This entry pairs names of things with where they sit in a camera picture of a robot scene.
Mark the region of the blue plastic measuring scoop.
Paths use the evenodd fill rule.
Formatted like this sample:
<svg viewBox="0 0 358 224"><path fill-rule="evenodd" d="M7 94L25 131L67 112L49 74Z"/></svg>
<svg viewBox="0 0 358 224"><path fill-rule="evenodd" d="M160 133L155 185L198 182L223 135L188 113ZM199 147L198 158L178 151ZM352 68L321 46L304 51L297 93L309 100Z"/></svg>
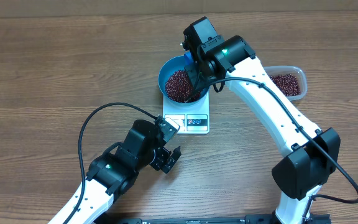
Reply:
<svg viewBox="0 0 358 224"><path fill-rule="evenodd" d="M191 56L190 52L185 53L183 56L184 56L186 65L189 65L189 64L193 63L193 59L192 59L192 56Z"/></svg>

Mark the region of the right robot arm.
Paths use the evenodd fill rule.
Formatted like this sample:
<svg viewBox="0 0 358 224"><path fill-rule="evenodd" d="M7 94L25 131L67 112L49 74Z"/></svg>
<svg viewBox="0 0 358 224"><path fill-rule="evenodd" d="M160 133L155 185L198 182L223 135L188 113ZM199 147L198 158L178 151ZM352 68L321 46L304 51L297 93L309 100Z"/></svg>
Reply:
<svg viewBox="0 0 358 224"><path fill-rule="evenodd" d="M228 87L254 112L283 159L272 169L282 191L272 223L311 223L314 196L336 170L340 137L322 131L298 111L267 75L255 51L240 36L217 34L207 17L191 23L181 46L191 54L188 99L216 82Z"/></svg>

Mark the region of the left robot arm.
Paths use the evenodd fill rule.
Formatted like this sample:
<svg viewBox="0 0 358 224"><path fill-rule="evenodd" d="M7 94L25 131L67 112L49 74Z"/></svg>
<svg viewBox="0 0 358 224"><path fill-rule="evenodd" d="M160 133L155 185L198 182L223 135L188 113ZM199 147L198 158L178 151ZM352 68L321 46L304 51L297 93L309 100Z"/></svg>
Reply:
<svg viewBox="0 0 358 224"><path fill-rule="evenodd" d="M169 173L181 151L177 147L170 152L164 145L179 129L174 120L161 116L154 123L134 121L123 142L107 148L89 165L85 182L50 223L93 223L134 185L145 166Z"/></svg>

